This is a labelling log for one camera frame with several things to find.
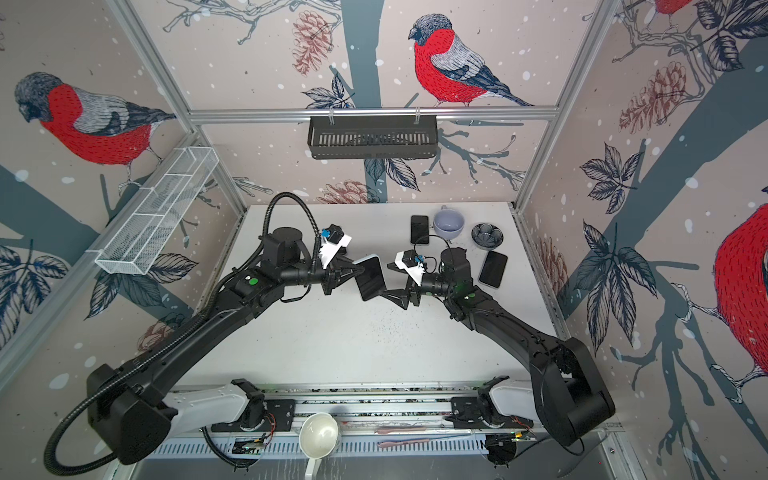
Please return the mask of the light blue phone case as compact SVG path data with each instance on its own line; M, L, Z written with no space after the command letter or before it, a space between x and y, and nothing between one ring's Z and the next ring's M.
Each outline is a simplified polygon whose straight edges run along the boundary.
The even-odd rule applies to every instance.
M354 265L361 266L363 268L379 268L380 258L376 254L370 254L353 262Z

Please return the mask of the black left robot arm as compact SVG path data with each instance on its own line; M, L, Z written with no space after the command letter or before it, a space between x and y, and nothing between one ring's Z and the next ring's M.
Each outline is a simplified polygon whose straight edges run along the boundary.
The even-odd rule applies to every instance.
M284 302L286 288L318 284L330 294L362 273L361 266L341 255L351 238L338 225L321 229L312 220L312 246L304 244L302 232L294 227L271 230L272 213L282 199L309 209L294 193L277 194L267 206L256 250L216 284L197 315L139 357L117 369L104 364L89 375L86 398L62 418L45 446L43 465L49 473L75 476L114 460L124 465L143 460L182 419L168 393L211 350L274 303ZM111 452L83 465L65 465L57 448L81 414L87 414L90 427Z

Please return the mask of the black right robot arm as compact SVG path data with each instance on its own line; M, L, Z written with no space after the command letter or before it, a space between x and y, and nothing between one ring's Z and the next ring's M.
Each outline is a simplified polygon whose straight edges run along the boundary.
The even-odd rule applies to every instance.
M567 447L616 413L586 345L546 334L505 310L474 283L466 250L446 248L437 270L428 273L414 250L401 251L387 268L408 276L402 289L382 295L403 309L421 297L442 300L449 317L501 346L530 375L533 404L544 429Z

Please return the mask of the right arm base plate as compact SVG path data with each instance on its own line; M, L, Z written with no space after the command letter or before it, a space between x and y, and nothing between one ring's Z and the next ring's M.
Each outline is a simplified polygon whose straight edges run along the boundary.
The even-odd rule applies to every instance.
M530 430L534 421L525 417L505 416L477 397L452 397L445 420L456 429L523 429Z

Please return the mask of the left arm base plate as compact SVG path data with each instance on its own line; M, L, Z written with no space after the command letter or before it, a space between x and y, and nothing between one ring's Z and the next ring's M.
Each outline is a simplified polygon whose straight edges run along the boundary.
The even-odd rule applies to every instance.
M215 433L288 432L292 429L296 408L293 399L267 399L260 406L248 406L235 421L209 427Z

